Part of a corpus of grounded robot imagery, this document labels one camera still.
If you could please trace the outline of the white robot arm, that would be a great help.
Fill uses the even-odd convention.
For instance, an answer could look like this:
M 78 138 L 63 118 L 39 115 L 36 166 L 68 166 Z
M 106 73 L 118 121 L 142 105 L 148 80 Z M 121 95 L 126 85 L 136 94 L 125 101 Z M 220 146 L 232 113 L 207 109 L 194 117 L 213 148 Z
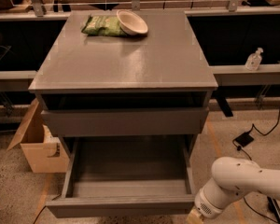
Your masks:
M 232 157 L 216 159 L 211 178 L 198 191 L 187 224 L 203 224 L 214 219 L 232 203 L 250 192 L 280 201 L 280 170 L 261 168 L 256 162 Z

